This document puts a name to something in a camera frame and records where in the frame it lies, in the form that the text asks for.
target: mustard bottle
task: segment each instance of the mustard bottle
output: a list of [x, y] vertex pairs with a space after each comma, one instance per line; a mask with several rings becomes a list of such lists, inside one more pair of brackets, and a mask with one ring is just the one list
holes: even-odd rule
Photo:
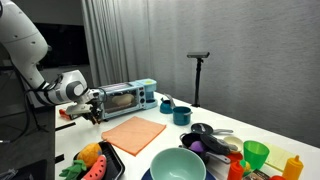
[[282, 173], [286, 180], [298, 180], [303, 169], [303, 163], [299, 160], [299, 155], [295, 158], [289, 158]]

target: pot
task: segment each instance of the pot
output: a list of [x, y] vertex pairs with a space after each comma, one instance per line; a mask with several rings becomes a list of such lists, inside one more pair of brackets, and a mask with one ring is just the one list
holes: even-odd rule
[[[183, 148], [189, 149], [196, 153], [200, 158], [203, 160], [203, 162], [206, 164], [209, 162], [210, 157], [214, 158], [216, 160], [219, 160], [225, 164], [230, 164], [230, 159], [226, 157], [225, 155], [228, 155], [230, 153], [230, 149], [225, 146], [212, 146], [212, 143], [209, 143], [207, 139], [210, 139], [212, 141], [215, 140], [215, 138], [211, 137], [205, 137], [209, 136], [206, 134], [198, 134], [198, 133], [183, 133], [180, 135], [180, 140], [182, 142]], [[197, 151], [195, 149], [190, 148], [194, 143], [201, 142], [203, 144], [203, 151]]]
[[191, 109], [185, 106], [176, 106], [175, 103], [173, 102], [173, 98], [171, 97], [171, 95], [169, 94], [163, 94], [165, 96], [167, 96], [167, 98], [170, 101], [170, 107], [172, 109], [173, 112], [173, 123], [179, 126], [184, 126], [190, 123], [190, 119], [191, 119]]

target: black stand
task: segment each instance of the black stand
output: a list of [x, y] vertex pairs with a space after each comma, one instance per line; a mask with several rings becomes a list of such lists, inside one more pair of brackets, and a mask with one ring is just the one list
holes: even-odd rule
[[199, 84], [200, 84], [200, 71], [201, 71], [201, 63], [203, 63], [203, 60], [201, 58], [197, 58], [198, 64], [197, 64], [197, 76], [196, 76], [196, 92], [194, 95], [194, 104], [191, 106], [193, 107], [200, 107], [199, 104]]
[[[21, 77], [21, 75], [20, 75], [20, 72], [19, 72], [16, 68], [14, 68], [14, 71], [15, 71], [15, 73], [16, 73], [16, 75], [17, 75], [17, 79], [18, 79], [18, 81], [19, 81], [19, 83], [20, 83], [21, 89], [22, 89], [22, 91], [24, 92], [24, 91], [25, 91], [25, 88], [24, 88], [24, 86], [23, 86], [22, 77]], [[26, 112], [25, 112], [25, 113], [29, 113], [29, 112], [31, 111], [32, 116], [33, 116], [33, 119], [34, 119], [34, 122], [35, 122], [35, 124], [36, 124], [36, 126], [37, 126], [36, 129], [34, 129], [34, 130], [30, 131], [29, 133], [27, 133], [26, 136], [28, 136], [28, 135], [30, 135], [30, 134], [32, 134], [32, 133], [34, 133], [34, 132], [37, 132], [37, 131], [42, 131], [42, 132], [47, 132], [47, 133], [48, 133], [49, 131], [45, 129], [46, 125], [42, 125], [42, 126], [39, 125], [38, 120], [37, 120], [37, 117], [36, 117], [36, 114], [35, 114], [32, 106], [31, 106], [30, 101], [29, 101], [29, 98], [27, 97], [26, 99], [27, 99], [27, 102], [25, 102], [25, 103], [27, 103], [26, 105], [28, 106], [28, 108], [26, 109]]]

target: curtain fold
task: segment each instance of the curtain fold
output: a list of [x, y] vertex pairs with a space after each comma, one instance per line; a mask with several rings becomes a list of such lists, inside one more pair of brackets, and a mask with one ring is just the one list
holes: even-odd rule
[[82, 0], [94, 86], [129, 81], [118, 1]]

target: toy fruit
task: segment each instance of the toy fruit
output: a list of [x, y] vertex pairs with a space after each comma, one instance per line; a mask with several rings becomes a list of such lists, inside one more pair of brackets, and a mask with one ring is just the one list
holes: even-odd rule
[[81, 180], [100, 180], [107, 169], [107, 158], [100, 155], [90, 171]]
[[98, 143], [91, 143], [79, 152], [77, 160], [83, 160], [87, 168], [90, 168], [101, 154], [102, 150], [100, 145]]

